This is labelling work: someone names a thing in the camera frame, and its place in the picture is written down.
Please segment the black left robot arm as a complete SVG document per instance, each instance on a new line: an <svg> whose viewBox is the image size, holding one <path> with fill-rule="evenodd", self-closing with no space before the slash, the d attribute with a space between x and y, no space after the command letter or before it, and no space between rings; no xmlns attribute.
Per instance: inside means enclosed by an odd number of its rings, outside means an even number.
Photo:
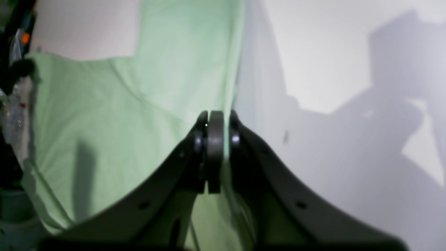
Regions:
<svg viewBox="0 0 446 251"><path fill-rule="evenodd" d="M36 21L36 0L1 1L1 191L21 190L27 154L26 78L34 63L26 59Z"/></svg>

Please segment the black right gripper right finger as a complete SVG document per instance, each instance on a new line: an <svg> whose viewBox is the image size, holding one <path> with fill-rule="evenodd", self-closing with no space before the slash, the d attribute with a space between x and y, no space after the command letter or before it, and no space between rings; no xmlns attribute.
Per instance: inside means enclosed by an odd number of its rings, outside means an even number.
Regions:
<svg viewBox="0 0 446 251"><path fill-rule="evenodd" d="M407 250L308 188L234 110L229 133L232 186L254 221L255 251Z"/></svg>

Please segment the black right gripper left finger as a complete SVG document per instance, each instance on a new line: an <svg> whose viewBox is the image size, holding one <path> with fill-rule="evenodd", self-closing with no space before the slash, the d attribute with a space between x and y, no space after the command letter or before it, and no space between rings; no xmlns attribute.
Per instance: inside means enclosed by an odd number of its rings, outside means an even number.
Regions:
<svg viewBox="0 0 446 251"><path fill-rule="evenodd" d="M219 193L224 114L203 111L139 187L96 217L44 240L40 251L183 251L198 194Z"/></svg>

